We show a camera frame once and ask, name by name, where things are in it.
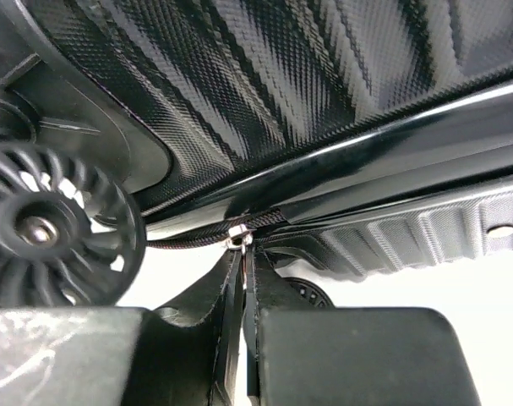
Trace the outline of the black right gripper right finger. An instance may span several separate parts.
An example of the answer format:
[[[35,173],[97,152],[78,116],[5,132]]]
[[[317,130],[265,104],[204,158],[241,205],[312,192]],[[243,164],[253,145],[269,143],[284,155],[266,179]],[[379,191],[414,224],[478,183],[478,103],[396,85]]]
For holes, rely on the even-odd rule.
[[[259,327],[265,310],[303,309],[307,302],[280,277],[261,248],[249,248],[245,255],[245,309],[243,335],[247,345],[247,395],[260,405]]]

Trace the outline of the black hard-shell suitcase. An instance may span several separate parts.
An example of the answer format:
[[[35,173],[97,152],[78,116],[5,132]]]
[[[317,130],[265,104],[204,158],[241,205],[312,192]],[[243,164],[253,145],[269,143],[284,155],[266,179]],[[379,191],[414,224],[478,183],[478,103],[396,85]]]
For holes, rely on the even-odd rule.
[[[242,223],[351,282],[513,251],[513,1],[0,1],[0,308]]]

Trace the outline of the silver zipper pull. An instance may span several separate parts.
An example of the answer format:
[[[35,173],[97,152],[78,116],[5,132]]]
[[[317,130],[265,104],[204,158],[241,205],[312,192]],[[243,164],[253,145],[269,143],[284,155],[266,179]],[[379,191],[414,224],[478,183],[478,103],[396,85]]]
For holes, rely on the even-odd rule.
[[[253,244],[253,229],[242,223],[228,229],[226,250],[232,253],[232,268],[228,275],[228,287],[234,293],[246,292],[248,251]]]

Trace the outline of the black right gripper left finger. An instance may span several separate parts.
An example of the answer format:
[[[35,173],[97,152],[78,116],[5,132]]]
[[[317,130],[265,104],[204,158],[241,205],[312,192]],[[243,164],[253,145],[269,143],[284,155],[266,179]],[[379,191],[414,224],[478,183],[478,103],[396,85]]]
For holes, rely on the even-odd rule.
[[[169,405],[233,405],[243,318],[244,255],[226,251],[209,272],[155,310],[172,329]]]

